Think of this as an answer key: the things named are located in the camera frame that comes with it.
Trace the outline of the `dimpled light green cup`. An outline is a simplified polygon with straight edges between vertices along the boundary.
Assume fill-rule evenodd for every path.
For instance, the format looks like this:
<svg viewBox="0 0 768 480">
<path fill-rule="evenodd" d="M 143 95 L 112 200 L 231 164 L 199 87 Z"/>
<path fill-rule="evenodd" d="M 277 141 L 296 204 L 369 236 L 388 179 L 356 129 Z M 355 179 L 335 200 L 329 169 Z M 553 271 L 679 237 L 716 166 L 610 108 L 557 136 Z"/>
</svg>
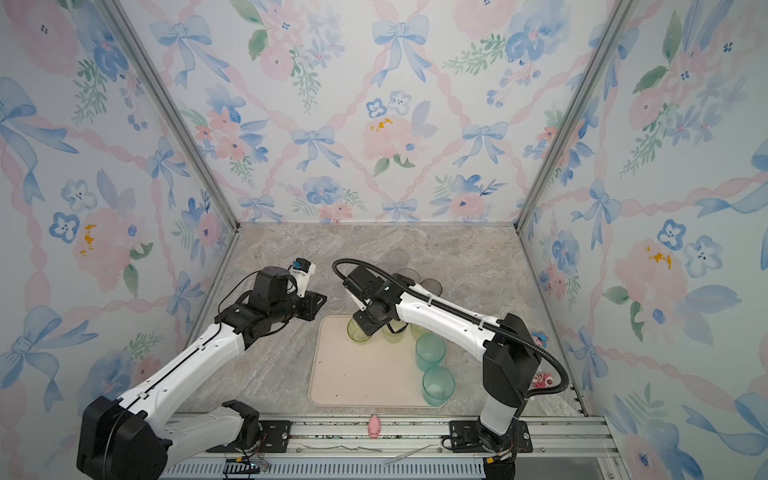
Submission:
<svg viewBox="0 0 768 480">
<path fill-rule="evenodd" d="M 381 334 L 387 342 L 395 344 L 402 340 L 407 328 L 407 323 L 387 324 L 381 329 Z"/>
</svg>

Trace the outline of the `smooth green plastic cup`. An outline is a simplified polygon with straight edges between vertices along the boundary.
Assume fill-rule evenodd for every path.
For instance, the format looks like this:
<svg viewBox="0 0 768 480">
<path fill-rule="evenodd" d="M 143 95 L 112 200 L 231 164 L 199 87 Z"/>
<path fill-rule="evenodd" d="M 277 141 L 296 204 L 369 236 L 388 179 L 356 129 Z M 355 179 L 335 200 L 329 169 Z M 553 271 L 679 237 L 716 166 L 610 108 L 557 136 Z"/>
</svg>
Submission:
<svg viewBox="0 0 768 480">
<path fill-rule="evenodd" d="M 354 319 L 350 319 L 347 323 L 346 333 L 350 340 L 359 344 L 366 343 L 371 339 L 371 337 L 359 327 Z"/>
</svg>

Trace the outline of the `dimpled yellow-green plastic cup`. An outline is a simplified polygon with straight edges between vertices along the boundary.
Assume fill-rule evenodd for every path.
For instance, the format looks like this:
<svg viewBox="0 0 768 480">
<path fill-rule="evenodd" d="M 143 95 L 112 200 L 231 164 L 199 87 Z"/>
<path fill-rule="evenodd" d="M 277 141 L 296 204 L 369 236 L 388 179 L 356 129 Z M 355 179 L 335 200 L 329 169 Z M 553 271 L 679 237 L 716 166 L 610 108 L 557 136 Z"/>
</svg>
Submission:
<svg viewBox="0 0 768 480">
<path fill-rule="evenodd" d="M 428 329 L 426 329 L 424 327 L 420 327 L 420 326 L 415 325 L 415 324 L 410 324 L 409 325 L 409 329 L 410 329 L 411 335 L 412 335 L 412 337 L 414 338 L 415 341 L 418 341 L 420 337 L 422 337 L 423 335 L 429 333 Z"/>
</svg>

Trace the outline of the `dimpled teal plastic cup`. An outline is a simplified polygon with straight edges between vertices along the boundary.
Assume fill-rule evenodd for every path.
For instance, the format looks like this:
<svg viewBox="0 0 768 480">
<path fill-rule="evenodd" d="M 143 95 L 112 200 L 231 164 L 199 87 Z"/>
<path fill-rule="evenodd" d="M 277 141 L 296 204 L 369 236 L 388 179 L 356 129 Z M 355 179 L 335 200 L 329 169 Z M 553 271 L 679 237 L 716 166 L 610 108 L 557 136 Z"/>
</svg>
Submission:
<svg viewBox="0 0 768 480">
<path fill-rule="evenodd" d="M 422 394 L 428 405 L 440 407 L 453 395 L 456 382 L 453 374 L 442 366 L 427 370 L 422 378 Z"/>
</svg>

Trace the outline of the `smooth clear plastic cup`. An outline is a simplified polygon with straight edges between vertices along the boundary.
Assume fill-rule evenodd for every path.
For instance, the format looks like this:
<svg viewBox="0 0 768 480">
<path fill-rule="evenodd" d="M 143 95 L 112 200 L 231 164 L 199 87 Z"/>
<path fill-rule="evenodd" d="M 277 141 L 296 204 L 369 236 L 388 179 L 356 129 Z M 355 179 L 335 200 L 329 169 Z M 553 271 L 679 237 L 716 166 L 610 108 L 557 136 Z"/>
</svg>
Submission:
<svg viewBox="0 0 768 480">
<path fill-rule="evenodd" d="M 401 276 L 407 277 L 410 280 L 412 280 L 415 283 L 421 282 L 421 275 L 412 268 L 402 268 L 397 271 L 397 273 Z"/>
</svg>

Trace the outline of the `dimpled clear cup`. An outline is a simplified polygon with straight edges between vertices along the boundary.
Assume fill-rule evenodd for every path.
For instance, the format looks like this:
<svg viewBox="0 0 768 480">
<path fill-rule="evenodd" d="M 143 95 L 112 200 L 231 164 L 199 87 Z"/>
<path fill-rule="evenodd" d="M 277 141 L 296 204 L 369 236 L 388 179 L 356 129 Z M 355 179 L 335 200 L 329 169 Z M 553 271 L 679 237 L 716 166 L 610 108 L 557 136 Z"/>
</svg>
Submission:
<svg viewBox="0 0 768 480">
<path fill-rule="evenodd" d="M 410 260 L 410 254 L 402 249 L 396 248 L 391 250 L 387 255 L 387 261 L 396 267 L 404 268 L 408 265 Z"/>
</svg>

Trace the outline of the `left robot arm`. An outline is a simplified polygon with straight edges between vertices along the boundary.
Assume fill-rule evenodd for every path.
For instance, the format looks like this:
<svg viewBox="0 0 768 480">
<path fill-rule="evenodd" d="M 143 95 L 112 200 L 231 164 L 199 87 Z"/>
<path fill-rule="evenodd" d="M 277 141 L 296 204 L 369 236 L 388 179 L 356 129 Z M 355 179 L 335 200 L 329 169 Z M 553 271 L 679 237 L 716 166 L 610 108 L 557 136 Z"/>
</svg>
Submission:
<svg viewBox="0 0 768 480">
<path fill-rule="evenodd" d="M 101 396 L 83 413 L 77 469 L 92 479 L 157 479 L 169 467 L 217 446 L 242 452 L 266 435 L 259 412 L 229 400 L 206 414 L 169 421 L 182 403 L 230 360 L 293 319 L 312 321 L 325 295 L 308 290 L 312 262 L 269 266 L 253 288 L 219 313 L 201 336 L 120 397 Z"/>
</svg>

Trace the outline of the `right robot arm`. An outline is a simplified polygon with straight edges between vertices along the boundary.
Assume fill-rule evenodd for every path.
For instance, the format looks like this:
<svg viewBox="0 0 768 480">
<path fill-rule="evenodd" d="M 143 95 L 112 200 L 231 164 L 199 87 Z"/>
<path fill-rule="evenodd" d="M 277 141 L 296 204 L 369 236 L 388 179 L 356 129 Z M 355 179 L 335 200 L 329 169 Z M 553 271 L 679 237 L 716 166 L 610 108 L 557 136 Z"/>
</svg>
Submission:
<svg viewBox="0 0 768 480">
<path fill-rule="evenodd" d="M 522 319 L 474 313 L 399 274 L 382 277 L 358 266 L 341 278 L 359 307 L 353 319 L 365 333 L 400 320 L 443 337 L 482 363 L 486 400 L 477 422 L 479 443 L 495 453 L 510 451 L 542 360 Z"/>
</svg>

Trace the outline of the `cream plastic tray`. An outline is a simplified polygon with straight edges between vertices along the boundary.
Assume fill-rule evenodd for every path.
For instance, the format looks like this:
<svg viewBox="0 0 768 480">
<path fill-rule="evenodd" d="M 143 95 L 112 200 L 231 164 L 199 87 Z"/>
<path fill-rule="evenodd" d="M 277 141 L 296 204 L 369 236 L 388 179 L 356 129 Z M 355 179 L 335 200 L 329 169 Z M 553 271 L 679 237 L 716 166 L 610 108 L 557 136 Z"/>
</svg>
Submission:
<svg viewBox="0 0 768 480">
<path fill-rule="evenodd" d="M 423 372 L 409 330 L 390 342 L 381 333 L 358 342 L 349 334 L 352 318 L 330 315 L 320 322 L 309 384 L 309 401 L 319 407 L 426 408 Z"/>
</svg>

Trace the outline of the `smoky grey plastic cup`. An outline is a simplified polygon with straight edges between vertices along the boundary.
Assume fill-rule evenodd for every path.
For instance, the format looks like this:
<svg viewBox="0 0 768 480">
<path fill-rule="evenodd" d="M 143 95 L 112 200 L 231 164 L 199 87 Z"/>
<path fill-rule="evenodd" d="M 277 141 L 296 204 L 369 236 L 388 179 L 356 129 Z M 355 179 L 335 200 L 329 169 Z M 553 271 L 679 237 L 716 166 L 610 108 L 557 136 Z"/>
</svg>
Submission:
<svg viewBox="0 0 768 480">
<path fill-rule="evenodd" d="M 443 286 L 442 286 L 442 284 L 441 284 L 441 283 L 440 283 L 438 280 L 436 280 L 436 279 L 433 279 L 433 278 L 426 278 L 426 279 L 423 279 L 423 280 L 421 281 L 420 285 L 421 285 L 421 286 L 422 286 L 424 289 L 426 289 L 427 291 L 429 291 L 429 292 L 430 292 L 432 295 L 435 295 L 435 296 L 441 296 L 441 295 L 442 295 L 442 293 L 443 293 Z"/>
</svg>

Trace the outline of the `pink blue toy figure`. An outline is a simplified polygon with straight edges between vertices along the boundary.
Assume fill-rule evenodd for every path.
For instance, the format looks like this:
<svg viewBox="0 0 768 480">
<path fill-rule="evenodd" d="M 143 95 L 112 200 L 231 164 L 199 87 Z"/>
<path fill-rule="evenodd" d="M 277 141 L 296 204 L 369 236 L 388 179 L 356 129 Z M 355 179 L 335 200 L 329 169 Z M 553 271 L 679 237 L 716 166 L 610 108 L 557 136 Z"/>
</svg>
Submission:
<svg viewBox="0 0 768 480">
<path fill-rule="evenodd" d="M 549 337 L 544 332 L 532 332 L 531 336 L 537 346 L 547 348 Z"/>
</svg>

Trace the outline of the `pink bear toy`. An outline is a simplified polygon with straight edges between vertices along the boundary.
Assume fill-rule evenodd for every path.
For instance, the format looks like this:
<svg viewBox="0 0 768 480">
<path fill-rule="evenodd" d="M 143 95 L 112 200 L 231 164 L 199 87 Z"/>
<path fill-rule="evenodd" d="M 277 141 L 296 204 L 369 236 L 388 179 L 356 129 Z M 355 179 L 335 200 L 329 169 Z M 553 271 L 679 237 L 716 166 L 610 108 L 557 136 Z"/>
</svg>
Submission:
<svg viewBox="0 0 768 480">
<path fill-rule="evenodd" d="M 553 376 L 550 373 L 547 372 L 539 372 L 537 373 L 531 383 L 532 389 L 544 389 L 553 387 L 555 384 Z"/>
</svg>

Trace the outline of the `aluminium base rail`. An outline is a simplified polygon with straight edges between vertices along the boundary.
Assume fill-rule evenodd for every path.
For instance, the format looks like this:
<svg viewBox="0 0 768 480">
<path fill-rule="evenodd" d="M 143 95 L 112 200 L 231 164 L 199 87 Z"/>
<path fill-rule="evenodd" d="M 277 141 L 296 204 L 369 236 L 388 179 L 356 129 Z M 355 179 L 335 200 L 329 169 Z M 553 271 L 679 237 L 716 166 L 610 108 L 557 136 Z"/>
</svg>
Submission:
<svg viewBox="0 0 768 480">
<path fill-rule="evenodd" d="M 203 451 L 169 460 L 160 479 L 626 479 L 601 417 L 525 417 L 515 464 L 470 446 L 472 417 L 265 414 L 248 452 L 202 441 Z"/>
</svg>

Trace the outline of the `aluminium corner post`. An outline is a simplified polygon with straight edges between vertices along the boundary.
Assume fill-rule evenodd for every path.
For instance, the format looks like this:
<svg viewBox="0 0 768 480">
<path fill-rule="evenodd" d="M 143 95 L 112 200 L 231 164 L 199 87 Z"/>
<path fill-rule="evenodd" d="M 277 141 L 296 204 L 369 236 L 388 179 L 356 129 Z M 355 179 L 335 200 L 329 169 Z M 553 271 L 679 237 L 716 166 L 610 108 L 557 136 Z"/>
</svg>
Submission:
<svg viewBox="0 0 768 480">
<path fill-rule="evenodd" d="M 150 95 L 161 111 L 170 131 L 186 154 L 193 169 L 207 189 L 215 206 L 223 214 L 225 223 L 233 230 L 240 227 L 234 211 L 229 205 L 223 191 L 214 178 L 213 171 L 207 166 L 200 154 L 192 133 L 185 125 L 180 110 L 177 108 L 172 95 L 164 85 L 161 75 L 150 58 L 138 33 L 132 26 L 127 13 L 119 1 L 96 1 L 96 6 L 104 15 L 108 25 L 113 29 L 121 45 L 126 49 L 130 58 L 135 62 L 137 70 L 147 82 Z"/>
<path fill-rule="evenodd" d="M 581 116 L 592 98 L 595 84 L 606 70 L 609 60 L 615 53 L 620 37 L 627 29 L 628 21 L 636 6 L 637 2 L 632 0 L 620 0 L 616 2 L 615 8 L 609 16 L 603 33 L 599 38 L 597 48 L 594 50 L 592 57 L 587 63 L 583 78 L 574 90 L 573 98 L 565 110 L 562 125 L 553 140 L 551 148 L 544 157 L 541 168 L 534 178 L 532 188 L 520 211 L 520 215 L 514 224 L 515 231 L 519 236 L 523 235 L 526 225 L 534 217 L 534 210 L 541 194 L 545 190 L 548 178 L 557 167 L 568 139 L 576 130 Z"/>
</svg>

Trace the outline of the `aluminium right corner post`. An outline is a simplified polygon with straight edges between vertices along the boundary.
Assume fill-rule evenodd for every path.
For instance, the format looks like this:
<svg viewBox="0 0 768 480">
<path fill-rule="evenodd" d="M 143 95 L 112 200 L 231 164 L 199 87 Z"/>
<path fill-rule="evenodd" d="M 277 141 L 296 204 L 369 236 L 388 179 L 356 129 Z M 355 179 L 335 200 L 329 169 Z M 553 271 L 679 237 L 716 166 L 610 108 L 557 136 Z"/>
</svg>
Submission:
<svg viewBox="0 0 768 480">
<path fill-rule="evenodd" d="M 583 78 L 574 90 L 573 98 L 565 110 L 562 125 L 553 140 L 551 148 L 544 157 L 541 168 L 534 178 L 532 188 L 520 211 L 520 215 L 514 224 L 515 231 L 519 236 L 523 235 L 526 225 L 534 217 L 534 210 L 541 194 L 545 190 L 548 178 L 557 167 L 568 139 L 576 130 L 581 116 L 592 98 L 595 84 L 606 70 L 609 60 L 615 53 L 620 37 L 627 29 L 628 21 L 636 6 L 637 2 L 632 0 L 620 0 L 616 2 L 615 8 L 609 16 L 603 33 L 599 38 L 597 48 L 594 50 L 592 57 L 587 63 Z"/>
</svg>

